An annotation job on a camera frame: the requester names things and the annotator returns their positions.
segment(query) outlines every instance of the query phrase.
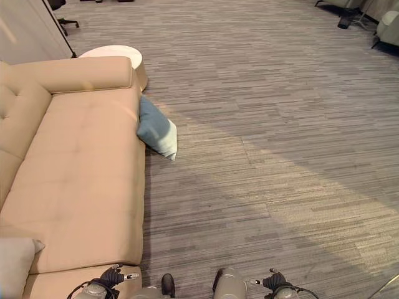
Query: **white table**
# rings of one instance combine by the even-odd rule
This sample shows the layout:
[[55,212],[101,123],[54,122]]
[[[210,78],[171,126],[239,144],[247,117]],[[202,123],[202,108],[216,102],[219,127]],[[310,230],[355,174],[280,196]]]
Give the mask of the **white table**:
[[126,56],[132,62],[132,67],[138,77],[140,88],[143,91],[148,83],[148,77],[145,73],[143,56],[139,50],[128,47],[127,45],[106,45],[95,48],[83,53],[79,57],[101,57],[101,56]]

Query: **sofa armrest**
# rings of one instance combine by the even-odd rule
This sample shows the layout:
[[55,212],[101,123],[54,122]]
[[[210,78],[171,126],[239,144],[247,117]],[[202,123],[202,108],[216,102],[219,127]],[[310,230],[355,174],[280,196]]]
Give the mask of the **sofa armrest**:
[[127,57],[85,57],[12,66],[29,75],[50,93],[128,88],[133,69]]

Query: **office chair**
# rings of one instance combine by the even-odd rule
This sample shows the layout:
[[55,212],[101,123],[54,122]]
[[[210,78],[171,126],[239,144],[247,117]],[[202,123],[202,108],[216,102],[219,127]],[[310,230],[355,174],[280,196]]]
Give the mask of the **office chair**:
[[[58,8],[60,8],[61,6],[66,4],[65,0],[48,0],[48,2],[53,11],[56,11]],[[58,23],[60,23],[65,36],[68,36],[68,32],[63,25],[75,24],[76,28],[79,28],[79,23],[77,21],[65,20],[64,18],[62,18],[62,19],[58,19]]]

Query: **white pillow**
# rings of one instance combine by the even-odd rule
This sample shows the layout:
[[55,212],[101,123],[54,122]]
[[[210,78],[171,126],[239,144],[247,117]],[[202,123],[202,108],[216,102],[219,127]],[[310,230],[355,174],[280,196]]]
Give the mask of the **white pillow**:
[[0,238],[0,298],[22,298],[35,254],[43,248],[30,238]]

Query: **black cable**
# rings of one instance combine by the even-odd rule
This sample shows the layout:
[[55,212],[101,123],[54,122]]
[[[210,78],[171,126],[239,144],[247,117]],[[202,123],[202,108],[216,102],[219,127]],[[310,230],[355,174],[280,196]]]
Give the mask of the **black cable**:
[[67,299],[71,299],[72,295],[80,288],[83,288],[85,284],[89,284],[90,282],[84,282],[81,285],[78,285],[77,287],[74,288],[74,290],[68,295]]
[[393,282],[395,279],[397,279],[399,277],[399,274],[397,274],[396,276],[392,277],[391,279],[389,279],[389,281],[387,281],[382,287],[380,287],[377,291],[375,291],[370,297],[368,297],[367,299],[371,299],[374,297],[375,294],[380,293],[385,287],[387,287],[391,282]]
[[312,294],[312,295],[314,296],[314,298],[320,299],[320,298],[319,298],[314,292],[312,292],[311,290],[308,290],[308,289],[306,289],[306,288],[298,288],[298,287],[297,287],[297,289],[298,289],[298,293],[299,293],[299,292],[306,292],[306,293]]

